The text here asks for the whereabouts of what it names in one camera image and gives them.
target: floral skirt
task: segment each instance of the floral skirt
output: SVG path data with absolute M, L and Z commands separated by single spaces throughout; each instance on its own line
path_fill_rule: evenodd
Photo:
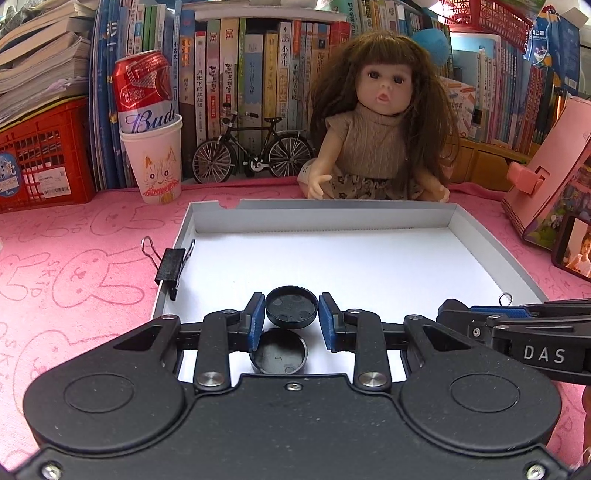
M 308 183 L 308 173 L 312 162 L 308 160 L 301 168 L 297 177 L 299 183 Z M 324 195 L 332 199 L 357 199 L 357 200 L 406 200 L 406 192 L 397 190 L 389 179 L 367 179 L 359 175 L 343 173 L 336 165 L 330 173 L 332 179 L 320 187 Z M 410 200 L 416 200 L 423 193 L 421 187 L 414 180 L 411 180 Z

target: pink box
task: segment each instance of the pink box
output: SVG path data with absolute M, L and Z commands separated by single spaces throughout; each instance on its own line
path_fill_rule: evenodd
M 569 98 L 555 126 L 527 165 L 538 179 L 533 192 L 529 193 L 531 189 L 517 182 L 502 202 L 505 213 L 524 240 L 552 249 L 565 213 L 591 217 L 590 137 L 591 102 Z

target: white label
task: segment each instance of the white label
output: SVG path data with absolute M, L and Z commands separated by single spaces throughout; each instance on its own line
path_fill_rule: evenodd
M 10 177 L 9 179 L 0 181 L 0 193 L 7 192 L 8 190 L 18 188 L 18 178 Z
M 72 194 L 65 167 L 41 171 L 35 173 L 34 177 L 35 182 L 39 184 L 39 190 L 46 199 Z

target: black circular container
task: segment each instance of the black circular container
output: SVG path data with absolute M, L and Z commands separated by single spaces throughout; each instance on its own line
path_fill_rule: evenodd
M 278 287 L 267 295 L 267 318 L 278 327 L 297 330 L 307 327 L 318 313 L 318 299 L 302 287 Z
M 293 375 L 306 363 L 308 347 L 297 333 L 272 328 L 262 333 L 258 347 L 250 357 L 255 369 L 262 374 Z

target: person on phone screen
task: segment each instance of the person on phone screen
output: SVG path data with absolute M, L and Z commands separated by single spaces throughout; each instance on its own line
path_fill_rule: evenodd
M 589 260 L 589 253 L 591 253 L 591 233 L 587 232 L 581 240 L 581 251 L 578 255 L 566 265 L 575 272 L 588 277 L 591 273 L 591 261 Z

